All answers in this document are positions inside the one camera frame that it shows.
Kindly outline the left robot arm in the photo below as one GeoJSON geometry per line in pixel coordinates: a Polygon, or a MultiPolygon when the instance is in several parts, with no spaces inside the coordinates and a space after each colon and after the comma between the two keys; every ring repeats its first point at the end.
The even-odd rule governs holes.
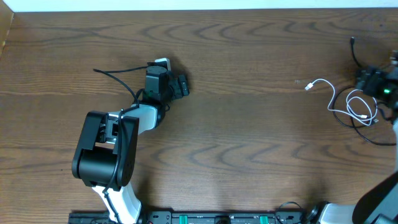
{"type": "Polygon", "coordinates": [[[72,160],[73,176],[101,197],[115,223],[139,221],[142,204],[131,185],[138,135],[158,127],[171,102],[190,93],[186,76],[176,77],[169,59],[143,69],[145,87],[132,94],[130,107],[86,115],[72,160]]]}

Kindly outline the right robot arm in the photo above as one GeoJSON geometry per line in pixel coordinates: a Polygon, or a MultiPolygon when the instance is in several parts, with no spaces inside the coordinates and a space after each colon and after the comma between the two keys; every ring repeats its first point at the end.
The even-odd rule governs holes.
{"type": "MultiPolygon", "coordinates": [[[[361,91],[375,101],[369,115],[356,114],[347,97],[344,114],[364,126],[374,124],[377,113],[392,124],[397,134],[397,51],[390,57],[394,67],[390,72],[377,67],[360,68],[354,91],[361,91]]],[[[393,173],[364,194],[354,205],[322,202],[307,215],[304,223],[397,223],[397,168],[393,173]]]]}

